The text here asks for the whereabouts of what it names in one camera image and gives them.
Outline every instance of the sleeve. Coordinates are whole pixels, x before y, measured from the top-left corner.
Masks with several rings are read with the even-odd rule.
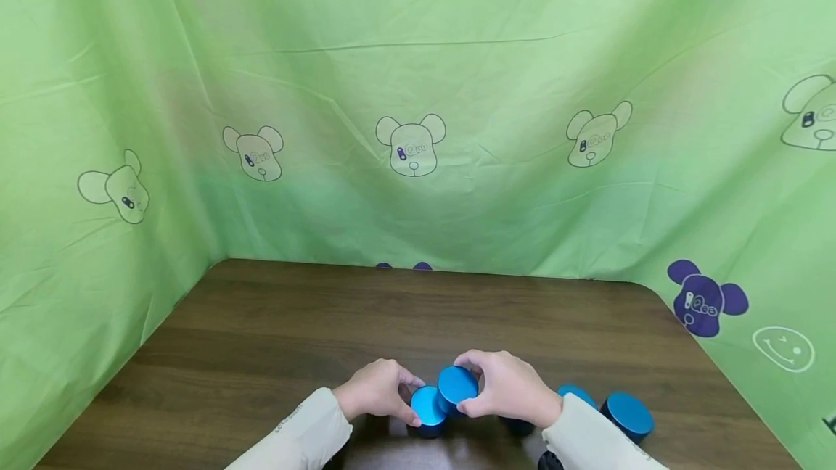
[[[226,470],[321,470],[351,430],[334,394],[320,388]]]
[[[574,394],[563,398],[563,411],[543,431],[543,441],[565,470],[667,470]]]

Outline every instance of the green backdrop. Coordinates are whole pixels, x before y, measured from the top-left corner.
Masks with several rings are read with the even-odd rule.
[[[835,10],[0,0],[0,468],[232,256],[646,285],[831,469]]]

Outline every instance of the left hand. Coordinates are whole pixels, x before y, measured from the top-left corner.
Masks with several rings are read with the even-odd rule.
[[[346,383],[332,391],[349,421],[361,414],[395,416],[409,426],[420,426],[418,415],[407,403],[409,387],[424,382],[395,360],[376,360],[364,366]]]

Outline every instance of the dark blue cylinder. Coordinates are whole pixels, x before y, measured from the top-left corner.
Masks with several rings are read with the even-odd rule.
[[[563,384],[562,387],[557,389],[557,394],[566,395],[566,394],[574,394],[577,397],[587,402],[592,408],[598,409],[598,405],[595,404],[595,400],[591,397],[591,395],[587,394],[586,391],[581,387],[576,387],[574,384]]]
[[[522,419],[511,419],[510,417],[502,416],[500,416],[499,419],[502,423],[504,423],[508,432],[511,432],[511,435],[514,437],[527,437],[534,432],[534,425],[528,421],[523,421]]]
[[[416,411],[418,419],[422,422],[422,425],[414,429],[420,437],[433,439],[441,436],[447,415],[438,406],[437,388],[420,387],[412,394],[409,405],[412,406],[412,410]]]
[[[447,416],[460,416],[456,405],[479,393],[479,382],[466,368],[448,366],[438,375],[438,406]]]
[[[537,463],[537,470],[563,470],[563,464],[557,456],[546,450],[543,455],[540,455],[540,461]]]
[[[629,440],[639,444],[653,432],[653,416],[644,403],[627,392],[613,392],[601,405],[601,414],[620,428]]]

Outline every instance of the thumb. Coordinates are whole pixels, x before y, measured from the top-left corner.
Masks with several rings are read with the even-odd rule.
[[[491,414],[490,402],[484,394],[463,400],[456,409],[468,417],[482,417]]]
[[[397,417],[397,419],[400,419],[409,426],[414,426],[416,428],[420,426],[418,414],[416,414],[416,411],[412,410],[411,406],[407,405],[399,398],[395,407],[396,408],[394,413],[392,413],[392,416]]]

